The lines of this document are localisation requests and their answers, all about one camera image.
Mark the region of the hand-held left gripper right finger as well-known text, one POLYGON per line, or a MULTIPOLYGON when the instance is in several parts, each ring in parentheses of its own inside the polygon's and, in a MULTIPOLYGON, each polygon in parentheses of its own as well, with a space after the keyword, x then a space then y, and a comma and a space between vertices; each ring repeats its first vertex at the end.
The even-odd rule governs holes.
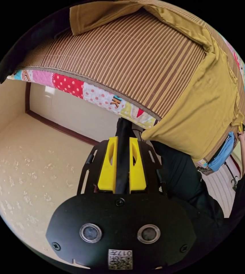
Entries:
POLYGON ((129 139, 130 167, 129 167, 129 189, 130 192, 141 192, 146 189, 142 157, 137 138, 129 139))

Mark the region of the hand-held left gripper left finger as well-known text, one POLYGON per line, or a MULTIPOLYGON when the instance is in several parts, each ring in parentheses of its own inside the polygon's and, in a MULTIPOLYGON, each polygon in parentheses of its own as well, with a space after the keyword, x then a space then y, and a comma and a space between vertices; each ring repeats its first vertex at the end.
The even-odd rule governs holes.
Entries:
POLYGON ((100 191, 115 191, 117 172, 117 147, 118 137, 109 138, 97 184, 100 191))

